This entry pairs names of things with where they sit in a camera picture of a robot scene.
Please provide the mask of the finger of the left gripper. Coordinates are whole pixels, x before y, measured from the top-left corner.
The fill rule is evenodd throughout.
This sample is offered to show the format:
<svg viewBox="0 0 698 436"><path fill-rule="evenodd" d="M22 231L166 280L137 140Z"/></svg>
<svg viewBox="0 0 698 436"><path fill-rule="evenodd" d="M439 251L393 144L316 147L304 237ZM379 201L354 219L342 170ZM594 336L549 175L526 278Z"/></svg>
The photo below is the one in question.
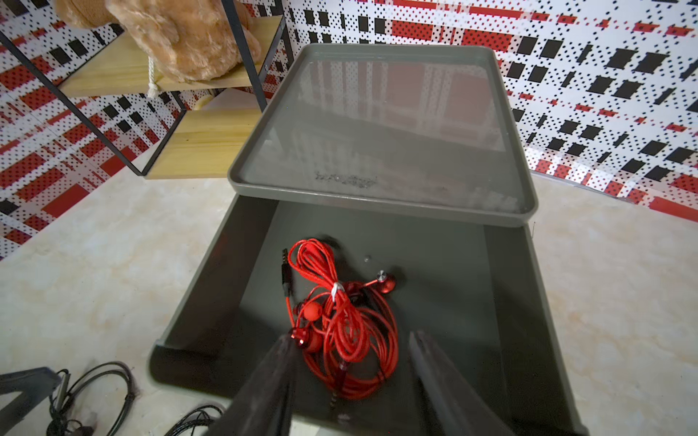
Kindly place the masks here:
<svg viewBox="0 0 698 436"><path fill-rule="evenodd" d="M7 435L39 403L56 390L61 376L47 367L1 375L1 394L17 393L1 408L1 434Z"/></svg>

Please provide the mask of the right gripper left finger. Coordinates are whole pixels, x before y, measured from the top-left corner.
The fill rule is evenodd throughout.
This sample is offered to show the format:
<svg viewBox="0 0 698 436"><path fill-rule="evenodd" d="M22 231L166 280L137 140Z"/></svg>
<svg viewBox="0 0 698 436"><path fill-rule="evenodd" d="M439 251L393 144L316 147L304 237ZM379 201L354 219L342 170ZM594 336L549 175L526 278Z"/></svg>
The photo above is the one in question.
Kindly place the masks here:
<svg viewBox="0 0 698 436"><path fill-rule="evenodd" d="M297 345L280 337L208 435L288 435L291 430Z"/></svg>

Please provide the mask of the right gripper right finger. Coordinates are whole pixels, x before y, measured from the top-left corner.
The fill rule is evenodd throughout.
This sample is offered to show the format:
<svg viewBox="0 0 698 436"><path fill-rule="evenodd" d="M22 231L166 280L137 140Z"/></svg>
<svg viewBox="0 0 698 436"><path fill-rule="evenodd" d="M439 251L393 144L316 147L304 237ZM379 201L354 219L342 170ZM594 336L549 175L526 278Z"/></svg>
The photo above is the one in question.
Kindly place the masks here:
<svg viewBox="0 0 698 436"><path fill-rule="evenodd" d="M411 332L409 354L414 372L446 435L513 433L467 383L431 335Z"/></svg>

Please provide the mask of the grey top drawer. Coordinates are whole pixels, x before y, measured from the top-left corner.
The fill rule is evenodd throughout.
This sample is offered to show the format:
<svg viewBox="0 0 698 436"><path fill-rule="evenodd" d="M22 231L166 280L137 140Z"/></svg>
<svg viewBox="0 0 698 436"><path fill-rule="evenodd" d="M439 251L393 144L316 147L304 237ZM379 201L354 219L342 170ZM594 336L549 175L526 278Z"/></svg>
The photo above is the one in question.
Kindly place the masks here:
<svg viewBox="0 0 698 436"><path fill-rule="evenodd" d="M526 225L240 195L149 372L232 403L288 334L292 419L446 435L411 363L416 331L436 340L511 435L585 434Z"/></svg>

